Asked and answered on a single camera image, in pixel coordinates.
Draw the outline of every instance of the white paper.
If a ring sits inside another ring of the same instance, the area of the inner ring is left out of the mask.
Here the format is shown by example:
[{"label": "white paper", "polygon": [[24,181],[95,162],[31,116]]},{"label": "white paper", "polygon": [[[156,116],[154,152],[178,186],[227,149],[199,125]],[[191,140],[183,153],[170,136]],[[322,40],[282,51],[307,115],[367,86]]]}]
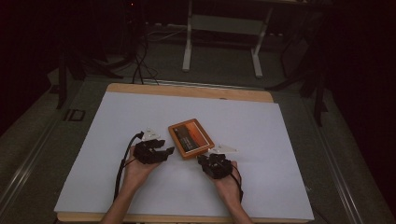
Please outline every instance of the white paper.
[{"label": "white paper", "polygon": [[[167,128],[188,119],[198,119],[216,145],[238,149],[227,159],[238,161],[251,217],[314,218],[277,104],[115,92],[105,94],[55,211],[105,213],[131,138],[150,127],[164,150],[174,145]],[[136,193],[129,213],[229,215],[198,162],[182,160],[177,149]]]}]

